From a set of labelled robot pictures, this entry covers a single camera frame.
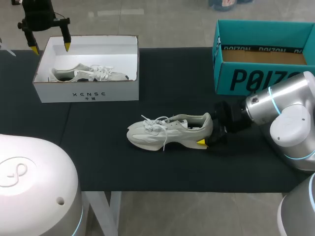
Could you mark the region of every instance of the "white shoe box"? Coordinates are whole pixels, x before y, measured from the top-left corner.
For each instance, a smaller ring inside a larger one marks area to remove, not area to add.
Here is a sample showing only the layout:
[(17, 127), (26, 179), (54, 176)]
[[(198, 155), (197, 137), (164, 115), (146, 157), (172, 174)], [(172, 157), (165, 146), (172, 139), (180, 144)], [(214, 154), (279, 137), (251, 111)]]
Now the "white shoe box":
[[(77, 64), (113, 66), (126, 81), (49, 82), (51, 68), (68, 70)], [(72, 36), (66, 52), (62, 37), (50, 37), (33, 84), (41, 102), (97, 102), (139, 100), (137, 36)]]

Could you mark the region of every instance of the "gray floor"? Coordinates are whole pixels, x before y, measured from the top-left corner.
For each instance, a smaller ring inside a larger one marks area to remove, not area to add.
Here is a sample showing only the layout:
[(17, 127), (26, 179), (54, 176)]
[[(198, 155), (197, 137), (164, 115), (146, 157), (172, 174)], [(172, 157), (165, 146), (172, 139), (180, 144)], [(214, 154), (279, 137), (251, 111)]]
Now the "gray floor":
[[(315, 21), (314, 0), (256, 0), (221, 13), (207, 0), (52, 0), (72, 35), (136, 34), (140, 47), (212, 46), (217, 19)], [(0, 0), (0, 37), (28, 49), (20, 6)], [(59, 29), (35, 33), (40, 49)], [(124, 192), (121, 236), (278, 236), (279, 194)], [(100, 236), (94, 222), (94, 236)]]

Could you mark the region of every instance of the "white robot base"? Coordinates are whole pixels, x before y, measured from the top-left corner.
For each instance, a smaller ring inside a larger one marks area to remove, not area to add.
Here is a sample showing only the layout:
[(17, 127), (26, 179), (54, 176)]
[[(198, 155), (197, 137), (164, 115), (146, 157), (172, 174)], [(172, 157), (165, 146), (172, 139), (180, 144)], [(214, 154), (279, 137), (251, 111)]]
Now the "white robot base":
[(84, 236), (78, 175), (57, 145), (0, 135), (0, 236)]
[(313, 236), (315, 232), (315, 174), (282, 200), (277, 214), (281, 236)]

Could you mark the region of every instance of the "black tablecloth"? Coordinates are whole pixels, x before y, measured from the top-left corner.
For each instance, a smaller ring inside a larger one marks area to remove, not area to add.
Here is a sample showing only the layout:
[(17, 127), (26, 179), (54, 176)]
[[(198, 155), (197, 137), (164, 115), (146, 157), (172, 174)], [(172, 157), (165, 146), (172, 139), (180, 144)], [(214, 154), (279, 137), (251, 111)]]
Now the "black tablecloth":
[(140, 101), (42, 104), (32, 85), (39, 58), (0, 53), (1, 133), (43, 138), (73, 160), (84, 191), (289, 192), (309, 175), (286, 165), (258, 127), (227, 145), (165, 151), (134, 147), (127, 127), (143, 120), (213, 111), (211, 48), (141, 49)]

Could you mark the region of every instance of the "white sneaker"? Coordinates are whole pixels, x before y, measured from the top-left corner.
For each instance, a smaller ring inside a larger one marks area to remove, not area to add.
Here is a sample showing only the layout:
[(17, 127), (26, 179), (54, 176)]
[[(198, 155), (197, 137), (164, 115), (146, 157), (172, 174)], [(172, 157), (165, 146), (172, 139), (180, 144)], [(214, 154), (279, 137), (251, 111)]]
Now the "white sneaker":
[(70, 70), (51, 69), (49, 82), (86, 82), (86, 81), (120, 81), (129, 80), (129, 77), (123, 73), (112, 71), (113, 67), (103, 67), (92, 65), (88, 67), (78, 64)]
[(159, 117), (137, 122), (128, 127), (127, 138), (139, 148), (157, 151), (170, 142), (178, 142), (188, 148), (206, 149), (207, 146), (197, 143), (209, 137), (213, 123), (209, 113), (203, 116), (177, 115), (171, 118)]

